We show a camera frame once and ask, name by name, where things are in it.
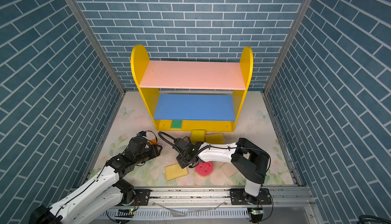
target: yellow shelf base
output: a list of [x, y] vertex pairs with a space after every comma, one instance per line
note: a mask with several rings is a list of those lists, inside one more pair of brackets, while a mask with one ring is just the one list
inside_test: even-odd
[[158, 131], [233, 131], [234, 121], [183, 120], [181, 129], [171, 128], [172, 120], [154, 120]]

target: metal frame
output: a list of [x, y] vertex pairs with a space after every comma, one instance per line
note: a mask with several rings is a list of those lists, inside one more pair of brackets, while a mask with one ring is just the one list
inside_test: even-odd
[[274, 113], [273, 108], [271, 107], [271, 103], [269, 100], [269, 96], [267, 94], [262, 94], [262, 97], [264, 98], [264, 102], [266, 105], [267, 112], [269, 113], [269, 117], [271, 120], [271, 123], [273, 124], [274, 131], [276, 132], [277, 139], [280, 142], [280, 146], [282, 149], [282, 153], [286, 159], [287, 166], [289, 170], [292, 170], [294, 177], [296, 178], [296, 183], [299, 186], [303, 186], [303, 181], [300, 178], [299, 172], [294, 164], [293, 158], [291, 153], [289, 152], [288, 146], [284, 140], [283, 134], [281, 132], [281, 128], [279, 126], [279, 123], [276, 118], [276, 114]]
[[[210, 186], [210, 187], [152, 187], [147, 206], [140, 206], [141, 210], [159, 211], [163, 208], [186, 212], [187, 209], [201, 210], [213, 208], [218, 210], [231, 210], [236, 207], [246, 208], [254, 205], [231, 205], [230, 188], [242, 186]], [[322, 224], [314, 199], [308, 187], [298, 186], [265, 186], [270, 191], [274, 201], [274, 208], [278, 207], [304, 207], [310, 224]], [[108, 212], [116, 212], [119, 207], [112, 207]], [[268, 210], [271, 205], [263, 205]], [[106, 219], [102, 214], [99, 219]]]
[[292, 44], [294, 36], [296, 36], [297, 30], [300, 27], [300, 24], [302, 20], [304, 19], [305, 13], [308, 10], [308, 7], [310, 6], [312, 0], [303, 0], [303, 2], [300, 5], [299, 10], [297, 11], [297, 15], [295, 20], [293, 21], [293, 24], [289, 30], [289, 33], [287, 35], [287, 38], [284, 42], [284, 45], [281, 48], [280, 53], [278, 54], [276, 63], [270, 73], [269, 79], [266, 82], [266, 86], [264, 89], [264, 93], [267, 94], [271, 88], [271, 85], [273, 84], [273, 81], [275, 80], [278, 70], [280, 69], [282, 63], [284, 62], [285, 56], [288, 53], [288, 50]]
[[121, 104], [122, 104], [122, 101], [124, 100], [124, 97], [125, 97], [125, 95], [121, 95], [120, 100], [118, 101], [118, 104], [115, 106], [113, 114], [110, 117], [109, 123], [107, 124], [107, 127], [106, 127], [106, 129], [105, 129], [105, 131], [104, 131], [104, 133], [102, 135], [102, 138], [100, 139], [100, 141], [99, 141], [99, 143], [97, 145], [97, 148], [96, 148], [96, 150], [95, 150], [95, 152], [94, 152], [94, 154], [93, 154], [93, 156], [92, 156], [92, 158], [91, 158], [91, 160], [90, 160], [90, 162], [89, 162], [89, 164], [88, 164], [88, 166], [86, 168], [86, 171], [84, 172], [83, 177], [81, 178], [81, 182], [79, 182], [78, 185], [80, 185], [81, 183], [84, 183], [85, 181], [88, 180], [88, 176], [90, 175], [90, 173], [92, 171], [92, 168], [94, 167], [96, 161], [98, 160], [100, 151], [102, 150], [103, 144], [106, 141], [106, 138], [107, 138], [107, 136], [108, 136], [108, 134], [110, 132], [111, 126], [114, 123], [114, 119], [115, 119], [115, 117], [118, 114], [118, 111], [119, 111], [119, 109], [121, 107]]
[[65, 0], [68, 7], [72, 11], [73, 15], [75, 16], [77, 22], [81, 26], [81, 29], [84, 31], [85, 35], [87, 36], [88, 40], [90, 41], [92, 47], [96, 51], [97, 55], [100, 58], [100, 61], [105, 66], [107, 72], [109, 73], [110, 77], [113, 79], [115, 85], [117, 86], [118, 90], [122, 95], [125, 94], [125, 89], [123, 85], [121, 84], [121, 81], [118, 79], [117, 74], [115, 74], [115, 71], [113, 67], [110, 64], [110, 61], [108, 60], [105, 52], [102, 49], [102, 46], [100, 46], [99, 41], [97, 40], [94, 32], [92, 31], [90, 24], [87, 22], [87, 19], [85, 18], [83, 12], [81, 11], [80, 6], [77, 4], [76, 0]]

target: yellow sponge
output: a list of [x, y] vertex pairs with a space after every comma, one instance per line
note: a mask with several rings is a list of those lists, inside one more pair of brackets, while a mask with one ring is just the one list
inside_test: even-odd
[[205, 142], [205, 130], [192, 130], [190, 140], [192, 143]]
[[205, 135], [205, 142], [210, 144], [224, 144], [222, 133], [212, 133]]
[[164, 168], [164, 170], [166, 172], [167, 181], [187, 175], [187, 168], [185, 167], [184, 169], [182, 169], [178, 163], [167, 166]]

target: pink shelf board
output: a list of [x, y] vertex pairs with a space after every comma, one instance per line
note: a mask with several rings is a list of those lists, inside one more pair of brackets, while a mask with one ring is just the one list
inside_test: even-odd
[[149, 61], [142, 88], [245, 90], [239, 63]]

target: yellow shelf side panel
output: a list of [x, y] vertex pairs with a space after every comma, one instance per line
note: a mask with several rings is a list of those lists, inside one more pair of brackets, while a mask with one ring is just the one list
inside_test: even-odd
[[251, 76], [253, 74], [253, 51], [250, 47], [244, 47], [240, 65], [242, 69], [243, 80], [246, 88], [244, 90], [234, 90], [232, 92], [232, 100], [233, 100], [233, 109], [235, 111], [235, 121], [232, 122], [232, 131], [235, 129], [236, 123], [239, 119], [239, 114], [241, 112], [244, 99], [246, 98], [247, 90], [250, 85]]
[[143, 45], [136, 45], [132, 50], [131, 68], [134, 82], [140, 92], [140, 95], [147, 107], [149, 116], [157, 130], [161, 131], [192, 131], [200, 129], [205, 131], [226, 131], [231, 132], [235, 129], [236, 122], [239, 118], [244, 98], [250, 85], [253, 73], [253, 51], [250, 47], [245, 47], [242, 52], [240, 66], [246, 85], [245, 90], [234, 90], [232, 93], [233, 107], [235, 111], [235, 121], [201, 121], [201, 120], [184, 120], [181, 129], [172, 129], [172, 120], [154, 120], [154, 114], [159, 101], [158, 88], [140, 88], [139, 84], [143, 78], [145, 70], [148, 67], [149, 56]]
[[130, 58], [130, 67], [132, 69], [133, 79], [137, 85], [138, 91], [140, 92], [141, 98], [147, 107], [149, 116], [151, 117], [155, 128], [158, 129], [160, 120], [154, 120], [153, 116], [159, 101], [159, 89], [140, 88], [140, 82], [144, 76], [145, 70], [148, 67], [148, 63], [149, 56], [145, 47], [141, 44], [134, 46]]

